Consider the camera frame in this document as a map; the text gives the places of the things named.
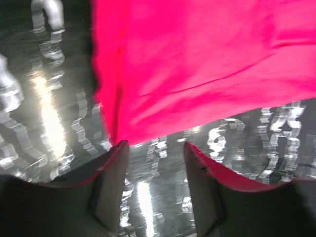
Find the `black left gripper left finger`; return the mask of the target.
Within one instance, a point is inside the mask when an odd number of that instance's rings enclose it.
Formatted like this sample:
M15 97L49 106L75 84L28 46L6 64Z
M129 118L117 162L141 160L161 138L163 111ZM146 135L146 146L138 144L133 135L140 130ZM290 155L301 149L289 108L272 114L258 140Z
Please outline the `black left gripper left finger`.
M0 177L3 237L116 237L129 164L120 141L98 158L48 183Z

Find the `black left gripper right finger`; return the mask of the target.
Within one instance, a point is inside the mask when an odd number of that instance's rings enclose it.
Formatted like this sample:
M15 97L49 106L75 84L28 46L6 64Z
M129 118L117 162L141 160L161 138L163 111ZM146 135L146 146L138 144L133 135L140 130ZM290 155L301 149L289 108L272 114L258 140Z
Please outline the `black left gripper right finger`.
M263 184L233 172L189 142L184 159L199 237L315 236L315 180Z

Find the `red t shirt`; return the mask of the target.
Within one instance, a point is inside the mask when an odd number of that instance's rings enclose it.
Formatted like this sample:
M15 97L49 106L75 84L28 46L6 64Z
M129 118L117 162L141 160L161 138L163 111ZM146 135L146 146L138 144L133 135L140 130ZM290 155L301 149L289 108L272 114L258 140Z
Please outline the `red t shirt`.
M113 144L316 95L313 0L93 0L91 10Z

